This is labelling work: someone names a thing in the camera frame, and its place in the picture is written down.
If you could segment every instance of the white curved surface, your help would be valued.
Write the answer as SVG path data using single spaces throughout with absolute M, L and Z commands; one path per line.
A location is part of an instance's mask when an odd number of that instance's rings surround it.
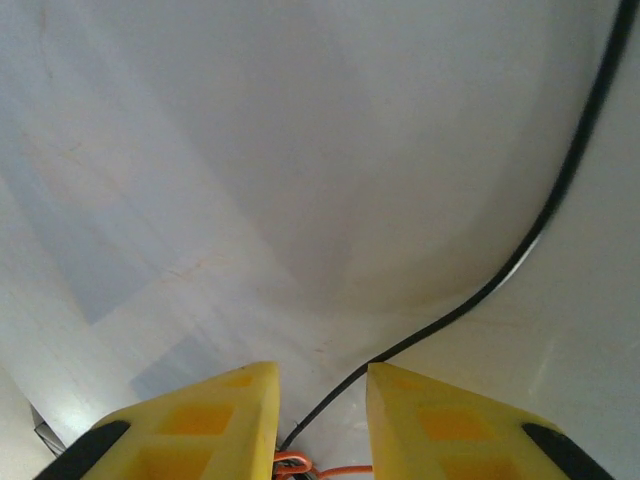
M 487 278 L 549 189 L 609 28 L 598 2 L 529 3 L 5 2 L 0 348 L 61 438 L 258 359 L 281 363 L 284 433 Z M 523 272 L 398 359 L 548 416 L 619 478 L 640 430 L 623 210 L 640 172 L 616 126 L 640 111 L 621 98 L 637 59 L 636 40 Z M 363 412 L 355 387 L 299 446 L 366 461 Z

